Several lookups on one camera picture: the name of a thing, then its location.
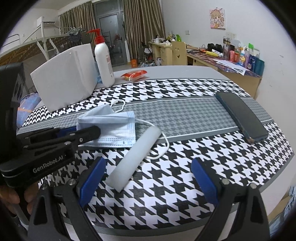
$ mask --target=air conditioner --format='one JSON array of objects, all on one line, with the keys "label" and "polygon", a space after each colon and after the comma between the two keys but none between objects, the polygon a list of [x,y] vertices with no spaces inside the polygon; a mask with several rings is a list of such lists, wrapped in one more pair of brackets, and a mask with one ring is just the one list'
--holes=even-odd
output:
[{"label": "air conditioner", "polygon": [[46,21],[45,17],[40,17],[37,19],[37,27],[40,26],[40,24],[43,22],[44,25],[54,25],[55,21]]}]

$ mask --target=wooden chair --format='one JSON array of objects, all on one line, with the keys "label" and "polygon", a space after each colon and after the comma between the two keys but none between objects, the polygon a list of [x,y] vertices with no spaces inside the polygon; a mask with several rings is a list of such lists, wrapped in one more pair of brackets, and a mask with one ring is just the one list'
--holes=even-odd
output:
[{"label": "wooden chair", "polygon": [[173,41],[173,65],[187,65],[187,50],[184,42]]}]

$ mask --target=human hand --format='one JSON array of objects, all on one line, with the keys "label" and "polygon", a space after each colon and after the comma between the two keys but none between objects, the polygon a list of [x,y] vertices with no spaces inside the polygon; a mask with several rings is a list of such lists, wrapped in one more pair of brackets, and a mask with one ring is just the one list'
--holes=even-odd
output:
[{"label": "human hand", "polygon": [[[38,191],[38,183],[34,183],[30,187],[28,187],[24,193],[24,198],[28,203],[27,210],[29,214],[32,213],[33,205]],[[0,186],[0,199],[10,212],[16,214],[12,204],[19,204],[20,197],[15,190],[9,188],[7,185]]]}]

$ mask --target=screw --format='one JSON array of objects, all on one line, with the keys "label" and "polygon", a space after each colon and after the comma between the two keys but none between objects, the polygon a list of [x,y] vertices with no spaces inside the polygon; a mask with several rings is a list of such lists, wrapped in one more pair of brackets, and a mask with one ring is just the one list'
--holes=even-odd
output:
[{"label": "screw", "polygon": [[70,186],[73,186],[73,185],[75,185],[76,180],[75,180],[75,179],[70,179],[70,180],[68,181],[68,183],[69,183]]},{"label": "screw", "polygon": [[251,187],[252,189],[256,189],[256,188],[257,188],[257,185],[256,185],[255,183],[250,183],[250,187]]},{"label": "screw", "polygon": [[43,185],[41,186],[41,189],[42,189],[42,190],[45,190],[47,187],[48,187],[47,184],[43,184]]},{"label": "screw", "polygon": [[230,181],[227,178],[224,178],[224,179],[222,179],[222,183],[224,185],[229,185],[230,184]]}]

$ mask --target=yellow object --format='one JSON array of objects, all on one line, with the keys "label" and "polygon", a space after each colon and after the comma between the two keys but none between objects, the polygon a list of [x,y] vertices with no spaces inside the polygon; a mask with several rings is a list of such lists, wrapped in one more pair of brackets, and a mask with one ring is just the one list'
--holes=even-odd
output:
[{"label": "yellow object", "polygon": [[210,52],[210,51],[206,51],[205,53],[208,54],[208,55],[215,56],[215,57],[218,57],[219,56],[218,54],[216,54],[214,52]]}]

